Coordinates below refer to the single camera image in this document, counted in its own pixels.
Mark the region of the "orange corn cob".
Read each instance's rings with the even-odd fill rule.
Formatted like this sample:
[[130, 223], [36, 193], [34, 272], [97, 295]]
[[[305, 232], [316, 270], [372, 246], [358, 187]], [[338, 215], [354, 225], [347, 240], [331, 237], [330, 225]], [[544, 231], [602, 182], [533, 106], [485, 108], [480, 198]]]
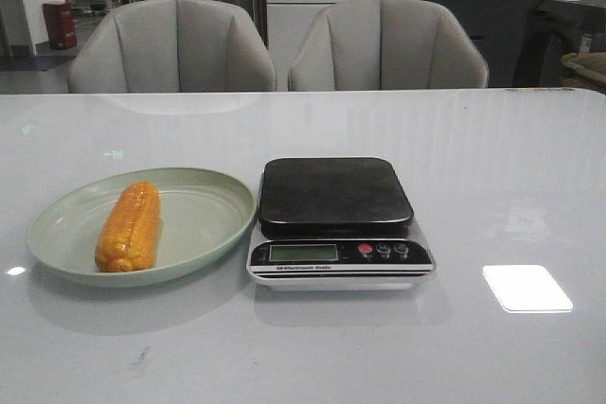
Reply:
[[160, 207], [159, 191], [152, 182], [138, 181], [124, 189], [98, 237], [95, 261], [102, 272], [153, 267]]

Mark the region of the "black silver electronic kitchen scale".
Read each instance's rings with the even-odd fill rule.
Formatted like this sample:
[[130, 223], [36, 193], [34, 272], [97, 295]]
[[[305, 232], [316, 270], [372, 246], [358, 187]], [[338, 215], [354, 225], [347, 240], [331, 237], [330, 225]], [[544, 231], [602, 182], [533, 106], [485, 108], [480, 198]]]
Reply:
[[375, 157], [279, 158], [259, 184], [249, 276], [272, 290], [406, 290], [437, 264], [395, 169]]

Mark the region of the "pale green round plate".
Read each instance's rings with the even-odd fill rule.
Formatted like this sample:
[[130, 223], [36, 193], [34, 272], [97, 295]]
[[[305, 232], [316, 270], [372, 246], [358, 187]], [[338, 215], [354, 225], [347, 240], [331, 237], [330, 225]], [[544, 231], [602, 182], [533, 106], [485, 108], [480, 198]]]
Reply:
[[[160, 226], [153, 267], [102, 272], [94, 251], [120, 193], [136, 181], [159, 191]], [[132, 288], [196, 272], [231, 250], [248, 232], [255, 193], [218, 171], [165, 167], [127, 172], [82, 186], [51, 203], [32, 222], [27, 246], [58, 276], [86, 286]]]

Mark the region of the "right grey upholstered chair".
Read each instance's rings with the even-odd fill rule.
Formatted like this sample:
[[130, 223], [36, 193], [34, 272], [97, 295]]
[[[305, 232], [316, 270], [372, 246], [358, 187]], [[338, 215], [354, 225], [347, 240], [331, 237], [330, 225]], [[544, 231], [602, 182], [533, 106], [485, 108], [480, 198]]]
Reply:
[[455, 16], [423, 0], [319, 11], [288, 73], [292, 91], [482, 89], [490, 70]]

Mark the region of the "grey upholstered chair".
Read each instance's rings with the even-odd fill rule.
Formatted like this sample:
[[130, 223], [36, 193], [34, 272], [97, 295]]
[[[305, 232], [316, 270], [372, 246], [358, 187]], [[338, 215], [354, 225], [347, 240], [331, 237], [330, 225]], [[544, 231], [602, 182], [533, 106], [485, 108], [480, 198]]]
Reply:
[[270, 92], [276, 69], [249, 13], [214, 0], [109, 12], [70, 64], [72, 94]]
[[288, 73], [292, 91], [482, 89], [490, 70], [455, 16], [423, 0], [319, 11]]

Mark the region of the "left grey upholstered chair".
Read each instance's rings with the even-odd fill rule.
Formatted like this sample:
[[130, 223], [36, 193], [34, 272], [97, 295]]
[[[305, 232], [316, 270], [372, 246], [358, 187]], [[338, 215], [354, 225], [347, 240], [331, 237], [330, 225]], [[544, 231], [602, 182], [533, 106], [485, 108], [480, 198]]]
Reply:
[[276, 69], [249, 13], [214, 0], [109, 12], [70, 64], [72, 94], [270, 92]]

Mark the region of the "dark glossy side table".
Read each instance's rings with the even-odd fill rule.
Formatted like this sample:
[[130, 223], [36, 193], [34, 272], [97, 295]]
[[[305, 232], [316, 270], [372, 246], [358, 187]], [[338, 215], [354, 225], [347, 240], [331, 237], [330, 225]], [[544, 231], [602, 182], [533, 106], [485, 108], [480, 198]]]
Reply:
[[515, 87], [555, 87], [568, 70], [565, 54], [605, 50], [605, 0], [537, 0], [526, 16]]

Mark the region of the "red trash bin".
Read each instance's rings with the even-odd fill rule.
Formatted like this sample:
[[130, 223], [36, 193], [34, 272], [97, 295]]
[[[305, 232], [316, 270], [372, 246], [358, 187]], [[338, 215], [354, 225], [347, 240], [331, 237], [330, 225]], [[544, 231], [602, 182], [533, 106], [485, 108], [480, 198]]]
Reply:
[[71, 6], [64, 2], [43, 4], [49, 46], [53, 49], [68, 49], [77, 45], [77, 36]]

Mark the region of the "beige cushion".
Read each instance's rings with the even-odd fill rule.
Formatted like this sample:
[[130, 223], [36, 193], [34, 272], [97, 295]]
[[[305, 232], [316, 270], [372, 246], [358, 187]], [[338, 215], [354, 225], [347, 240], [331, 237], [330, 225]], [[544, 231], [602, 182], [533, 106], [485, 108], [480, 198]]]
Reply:
[[568, 53], [561, 57], [566, 69], [563, 87], [580, 88], [605, 94], [606, 53]]

